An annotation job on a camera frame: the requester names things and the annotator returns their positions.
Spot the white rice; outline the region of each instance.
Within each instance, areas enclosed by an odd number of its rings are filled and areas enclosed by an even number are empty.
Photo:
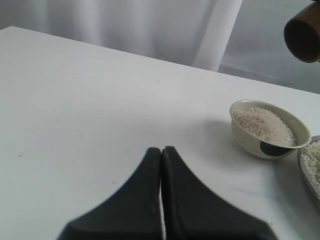
[[[235,111],[233,116],[246,131],[270,144],[282,147],[297,144],[291,128],[267,109],[251,107],[243,111]]]
[[[320,190],[320,140],[306,146],[301,158],[304,160],[309,176]]]

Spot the stainless steel bowl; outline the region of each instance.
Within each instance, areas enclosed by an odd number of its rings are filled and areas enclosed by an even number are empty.
[[[277,116],[279,116],[285,123],[287,123],[295,134],[297,139],[297,145],[295,146],[280,146],[274,145],[270,142],[265,141],[262,138],[256,137],[237,122],[234,117],[235,111],[242,111],[251,107],[257,107],[267,109]],[[307,126],[296,116],[289,113],[288,111],[272,105],[267,102],[257,100],[240,100],[233,103],[230,107],[231,116],[231,129],[232,134],[238,144],[245,149],[247,152],[257,157],[275,160],[281,159],[289,154],[293,153],[299,148],[305,147],[310,143],[311,134]]]
[[[313,136],[311,139],[311,143],[315,142],[317,140],[320,140],[320,135]],[[320,212],[320,190],[317,188],[317,186],[312,181],[312,179],[308,173],[305,161],[301,157],[304,150],[305,150],[305,148],[302,147],[298,150],[298,153],[297,153],[298,163],[299,163],[301,175],[302,175],[303,186],[304,186],[304,189],[305,189],[309,199],[313,203],[314,207]]]

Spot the white curtain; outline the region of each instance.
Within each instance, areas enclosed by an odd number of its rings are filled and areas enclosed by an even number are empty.
[[[217,71],[242,0],[5,0],[7,22]]]

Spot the wooden cylinder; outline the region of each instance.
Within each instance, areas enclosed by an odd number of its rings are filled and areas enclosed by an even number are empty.
[[[284,40],[299,60],[320,60],[320,3],[314,2],[293,17],[284,27]]]

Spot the gray wall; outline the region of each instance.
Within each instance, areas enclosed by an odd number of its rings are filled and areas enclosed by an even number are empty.
[[[309,0],[243,0],[220,72],[320,93],[320,63],[286,47],[284,26]]]

